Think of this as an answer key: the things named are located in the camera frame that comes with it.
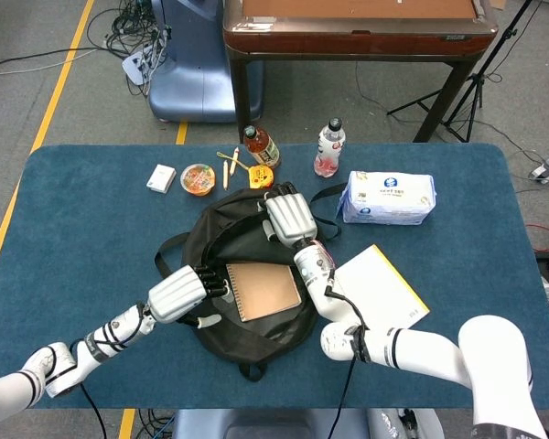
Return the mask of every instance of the table leg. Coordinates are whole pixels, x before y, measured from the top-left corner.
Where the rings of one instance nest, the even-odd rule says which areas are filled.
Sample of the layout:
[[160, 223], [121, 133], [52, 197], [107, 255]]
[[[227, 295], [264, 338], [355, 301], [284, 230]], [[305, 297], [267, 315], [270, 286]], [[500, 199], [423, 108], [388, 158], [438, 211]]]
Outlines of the table leg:
[[244, 59], [230, 59], [231, 86], [234, 92], [240, 143], [243, 141], [244, 127], [250, 124], [250, 92], [248, 90], [246, 64]]
[[436, 128], [443, 120], [443, 116], [446, 114], [451, 102], [456, 99], [459, 90], [473, 71], [476, 62], [478, 62], [478, 60], [473, 59], [469, 61], [459, 61], [454, 64], [443, 89], [441, 89], [436, 101], [433, 102], [431, 110], [429, 110], [421, 128], [419, 128], [417, 135], [414, 137], [414, 142], [428, 142], [429, 139], [431, 139]]

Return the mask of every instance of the table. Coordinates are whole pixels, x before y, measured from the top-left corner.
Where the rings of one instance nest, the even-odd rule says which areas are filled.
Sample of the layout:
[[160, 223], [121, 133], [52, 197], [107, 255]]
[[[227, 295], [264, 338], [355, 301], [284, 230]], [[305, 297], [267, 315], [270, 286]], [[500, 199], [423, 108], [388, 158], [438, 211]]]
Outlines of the table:
[[452, 70], [414, 141], [427, 142], [498, 27], [488, 0], [226, 0], [223, 35], [238, 131], [258, 59], [445, 62]]
[[[122, 313], [160, 281], [153, 258], [169, 236], [189, 230], [201, 210], [224, 197], [216, 187], [196, 198], [173, 183], [166, 195], [146, 181], [156, 164], [180, 172], [191, 163], [216, 170], [216, 151], [234, 145], [59, 145], [27, 161], [0, 254], [0, 375], [38, 347], [70, 343]], [[533, 366], [533, 397], [549, 407], [549, 310], [522, 225], [504, 157], [492, 145], [350, 145], [339, 172], [313, 173], [316, 145], [281, 145], [278, 181], [292, 179], [307, 198], [347, 179], [350, 169], [434, 176], [436, 208], [421, 226], [342, 225], [328, 248], [344, 263], [376, 243], [431, 312], [415, 329], [457, 339], [459, 327], [485, 312], [523, 331]], [[249, 162], [246, 152], [242, 161]], [[236, 172], [231, 190], [245, 187]], [[336, 199], [318, 202], [332, 216]], [[179, 255], [168, 259], [178, 266]], [[159, 325], [95, 370], [86, 387], [99, 407], [333, 408], [348, 364], [321, 352], [320, 319], [299, 348], [250, 383], [233, 363], [206, 351], [189, 327]], [[469, 407], [470, 392], [431, 377], [357, 364], [349, 407]], [[83, 395], [39, 407], [88, 407]]]

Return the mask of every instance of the power strip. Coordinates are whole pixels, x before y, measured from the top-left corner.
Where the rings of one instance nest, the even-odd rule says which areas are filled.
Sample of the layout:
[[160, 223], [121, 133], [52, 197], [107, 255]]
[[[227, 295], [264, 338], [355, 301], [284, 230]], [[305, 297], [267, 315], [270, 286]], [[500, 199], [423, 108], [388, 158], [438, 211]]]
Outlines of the power strip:
[[144, 85], [150, 81], [153, 62], [150, 57], [152, 48], [147, 46], [122, 61], [122, 68], [134, 85]]

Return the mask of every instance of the tripod stand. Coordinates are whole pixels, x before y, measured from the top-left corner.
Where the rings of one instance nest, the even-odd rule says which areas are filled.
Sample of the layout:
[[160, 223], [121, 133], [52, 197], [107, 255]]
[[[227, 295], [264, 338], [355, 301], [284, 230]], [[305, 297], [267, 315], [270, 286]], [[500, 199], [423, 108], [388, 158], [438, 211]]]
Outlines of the tripod stand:
[[[446, 129], [452, 133], [460, 142], [467, 143], [469, 142], [469, 138], [472, 134], [472, 127], [474, 126], [474, 119], [476, 117], [476, 110], [478, 108], [478, 105], [480, 108], [482, 108], [482, 93], [483, 93], [483, 86], [484, 81], [486, 80], [486, 70], [490, 68], [490, 64], [492, 61], [496, 58], [498, 53], [501, 51], [502, 46], [504, 46], [504, 43], [514, 37], [517, 34], [516, 25], [519, 22], [519, 20], [524, 15], [525, 11], [528, 9], [528, 7], [531, 5], [533, 0], [524, 0], [524, 3], [521, 6], [521, 9], [519, 9], [519, 12], [516, 13], [516, 16], [512, 19], [511, 23], [504, 29], [504, 32], [502, 32], [501, 38], [498, 40], [498, 43], [496, 43], [496, 46], [491, 51], [490, 55], [482, 65], [481, 69], [478, 71], [478, 73], [472, 73], [468, 77], [468, 81], [471, 81], [471, 84], [469, 85], [468, 89], [464, 93], [463, 97], [459, 100], [457, 103], [456, 108], [454, 111], [449, 115], [447, 120], [441, 121], [441, 124], [446, 127]], [[413, 105], [419, 105], [421, 108], [423, 108], [426, 112], [429, 111], [429, 107], [427, 107], [423, 101], [432, 98], [434, 96], [437, 96], [441, 92], [441, 89], [434, 91], [432, 93], [426, 94], [425, 96], [422, 96], [419, 99], [416, 99], [412, 102], [406, 103], [405, 105], [402, 105], [398, 108], [395, 108], [393, 110], [390, 110], [387, 112], [387, 115], [394, 114], [396, 112], [399, 112], [401, 110], [404, 110], [405, 108], [408, 108]], [[471, 111], [469, 114], [468, 119], [468, 130], [466, 132], [466, 137], [462, 137], [456, 130], [454, 130], [451, 127], [451, 124], [456, 121], [456, 117], [458, 117], [462, 106], [466, 103], [468, 98], [470, 97], [471, 93], [474, 92], [474, 97], [472, 99], [471, 103]]]

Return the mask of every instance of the plastic bottle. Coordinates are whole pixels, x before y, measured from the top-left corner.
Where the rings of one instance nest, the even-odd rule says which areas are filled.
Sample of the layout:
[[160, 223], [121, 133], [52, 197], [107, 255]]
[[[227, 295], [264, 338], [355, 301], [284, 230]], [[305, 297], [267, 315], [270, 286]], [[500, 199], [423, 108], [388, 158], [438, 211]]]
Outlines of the plastic bottle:
[[244, 128], [244, 144], [260, 165], [277, 167], [281, 163], [281, 153], [265, 129], [248, 125]]
[[319, 133], [318, 154], [313, 168], [318, 176], [331, 177], [339, 167], [339, 155], [346, 143], [346, 133], [339, 117], [332, 118]]

